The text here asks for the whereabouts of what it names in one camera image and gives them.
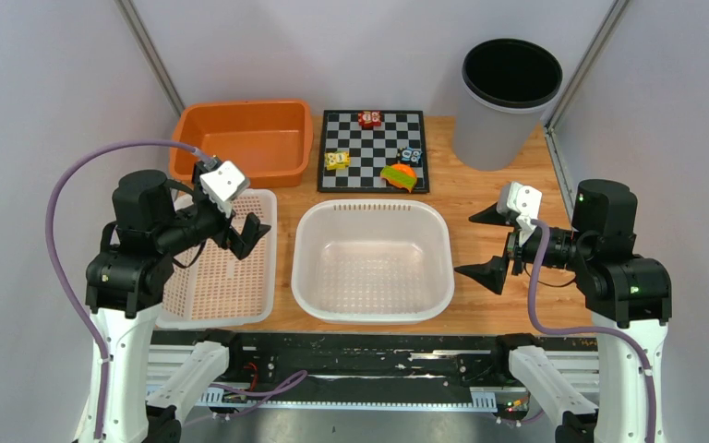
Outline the large white plastic tub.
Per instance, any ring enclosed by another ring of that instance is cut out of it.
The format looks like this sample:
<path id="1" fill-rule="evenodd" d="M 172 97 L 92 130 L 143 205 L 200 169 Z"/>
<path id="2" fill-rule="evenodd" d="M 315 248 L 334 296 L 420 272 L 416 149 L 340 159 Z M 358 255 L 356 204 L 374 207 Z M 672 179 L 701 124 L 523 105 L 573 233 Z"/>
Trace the large white plastic tub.
<path id="1" fill-rule="evenodd" d="M 426 203 L 334 199 L 300 219 L 291 290 L 310 316 L 334 324 L 416 324 L 455 293 L 450 232 Z"/>

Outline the grey bin black liner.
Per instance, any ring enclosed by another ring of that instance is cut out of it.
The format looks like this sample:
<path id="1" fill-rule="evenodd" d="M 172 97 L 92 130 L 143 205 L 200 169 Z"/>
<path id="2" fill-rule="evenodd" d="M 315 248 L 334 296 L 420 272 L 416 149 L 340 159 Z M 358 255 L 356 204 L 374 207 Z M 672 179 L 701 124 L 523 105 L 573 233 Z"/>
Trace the grey bin black liner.
<path id="1" fill-rule="evenodd" d="M 464 57 L 453 152 L 478 171 L 508 167 L 560 92 L 563 69 L 533 42 L 481 42 Z"/>

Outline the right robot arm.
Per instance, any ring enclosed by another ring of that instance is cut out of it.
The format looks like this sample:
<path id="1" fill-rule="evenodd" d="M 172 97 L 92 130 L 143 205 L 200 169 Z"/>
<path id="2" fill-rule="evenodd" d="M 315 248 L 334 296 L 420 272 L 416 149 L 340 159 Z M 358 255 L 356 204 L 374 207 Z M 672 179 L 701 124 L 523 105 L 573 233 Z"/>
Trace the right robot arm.
<path id="1" fill-rule="evenodd" d="M 534 332 L 497 337 L 492 377 L 507 386 L 519 381 L 550 419 L 557 442 L 664 441 L 659 394 L 672 285 L 659 261 L 634 252 L 637 197 L 619 182 L 583 180 L 567 230 L 539 219 L 541 198 L 517 182 L 502 187 L 499 200 L 471 220 L 511 228 L 503 253 L 457 268 L 493 293 L 502 292 L 509 275 L 530 275 L 527 310 Z M 544 268 L 573 274 L 592 326 L 561 329 L 540 322 L 536 293 Z M 598 401 L 587 400 L 550 363 L 541 335 L 595 337 Z"/>

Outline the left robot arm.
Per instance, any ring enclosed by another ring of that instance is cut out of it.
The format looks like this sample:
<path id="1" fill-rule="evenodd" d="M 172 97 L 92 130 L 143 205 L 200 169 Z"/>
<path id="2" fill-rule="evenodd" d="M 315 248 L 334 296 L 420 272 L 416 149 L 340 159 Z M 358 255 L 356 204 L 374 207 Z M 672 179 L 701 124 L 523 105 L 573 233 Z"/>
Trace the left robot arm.
<path id="1" fill-rule="evenodd" d="M 235 337 L 226 336 L 197 343 L 161 388 L 147 390 L 151 338 L 176 257 L 213 242 L 243 259 L 270 230 L 254 214 L 242 229 L 232 225 L 233 203 L 248 185 L 232 162 L 198 162 L 187 189 L 192 202 L 177 209 L 171 192 L 179 183 L 165 173 L 141 170 L 120 179 L 115 219 L 103 229 L 99 254 L 86 270 L 85 302 L 104 354 L 80 441 L 176 442 L 214 379 L 244 374 L 246 357 L 236 350 Z"/>

